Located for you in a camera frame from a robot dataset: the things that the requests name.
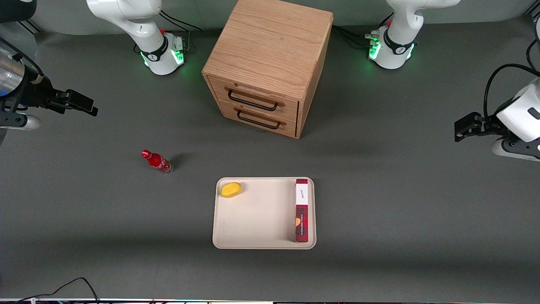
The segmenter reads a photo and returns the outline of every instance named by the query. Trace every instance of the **white tray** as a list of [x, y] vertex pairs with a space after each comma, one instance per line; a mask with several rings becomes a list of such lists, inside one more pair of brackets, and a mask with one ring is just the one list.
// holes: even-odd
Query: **white tray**
[[[295, 242], [296, 179], [309, 185], [309, 241]], [[239, 182], [242, 193], [219, 195], [227, 183]], [[311, 249], [317, 242], [315, 191], [307, 177], [224, 177], [215, 187], [214, 232], [219, 249]]]

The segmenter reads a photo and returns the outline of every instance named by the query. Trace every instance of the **green led light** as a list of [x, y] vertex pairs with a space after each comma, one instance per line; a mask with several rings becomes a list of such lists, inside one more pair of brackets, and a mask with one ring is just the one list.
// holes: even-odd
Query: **green led light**
[[148, 62], [146, 62], [146, 58], [144, 57], [143, 55], [143, 52], [140, 53], [140, 56], [143, 58], [144, 60], [144, 65], [148, 67]]
[[369, 51], [369, 57], [371, 59], [377, 58], [377, 55], [379, 54], [379, 50], [381, 49], [381, 43], [377, 41], [374, 46], [372, 46], [371, 51]]
[[184, 63], [184, 52], [171, 50], [171, 54], [178, 65]]
[[414, 43], [413, 45], [410, 46], [410, 51], [409, 51], [409, 54], [407, 55], [407, 59], [410, 58], [410, 54], [413, 52], [413, 48], [414, 48]]

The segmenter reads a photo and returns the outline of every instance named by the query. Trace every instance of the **wooden drawer cabinet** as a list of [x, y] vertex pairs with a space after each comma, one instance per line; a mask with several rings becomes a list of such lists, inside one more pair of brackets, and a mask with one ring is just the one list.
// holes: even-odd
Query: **wooden drawer cabinet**
[[279, 0], [238, 0], [202, 69], [223, 116], [300, 138], [333, 18]]

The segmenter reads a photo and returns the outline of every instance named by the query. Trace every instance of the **drawer handle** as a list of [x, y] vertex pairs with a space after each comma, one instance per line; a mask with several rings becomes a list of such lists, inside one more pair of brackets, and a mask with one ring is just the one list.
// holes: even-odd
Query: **drawer handle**
[[243, 103], [243, 104], [246, 104], [246, 105], [251, 105], [252, 107], [256, 107], [256, 108], [259, 108], [259, 109], [262, 109], [262, 110], [267, 110], [267, 111], [275, 111], [278, 108], [278, 103], [277, 102], [274, 104], [273, 107], [270, 108], [270, 107], [265, 107], [264, 105], [256, 104], [256, 103], [253, 103], [253, 102], [249, 102], [247, 100], [243, 100], [243, 99], [240, 99], [240, 98], [233, 97], [233, 96], [231, 96], [232, 93], [233, 93], [233, 90], [229, 90], [229, 94], [228, 94], [229, 99], [233, 100], [233, 101], [236, 101], [236, 102], [239, 102], [239, 103]]
[[265, 127], [265, 128], [272, 129], [272, 130], [277, 130], [279, 128], [279, 125], [281, 124], [279, 121], [278, 121], [278, 125], [269, 125], [269, 124], [265, 124], [265, 123], [258, 122], [258, 121], [255, 121], [255, 120], [251, 120], [249, 118], [245, 118], [245, 117], [240, 116], [240, 113], [242, 113], [241, 110], [237, 110], [237, 111], [238, 111], [237, 112], [238, 119], [243, 120], [243, 121], [247, 121], [247, 122], [251, 122], [251, 123], [254, 123], [256, 125], [260, 125], [261, 127]]

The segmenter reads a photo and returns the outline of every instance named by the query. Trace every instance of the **bottle label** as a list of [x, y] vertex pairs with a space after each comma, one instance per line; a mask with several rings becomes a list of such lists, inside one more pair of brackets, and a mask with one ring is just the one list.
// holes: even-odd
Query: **bottle label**
[[161, 172], [167, 172], [171, 169], [171, 164], [168, 162], [168, 160], [164, 159], [161, 155], [159, 156], [161, 159], [161, 162], [157, 166], [152, 166], [153, 168], [158, 169]]

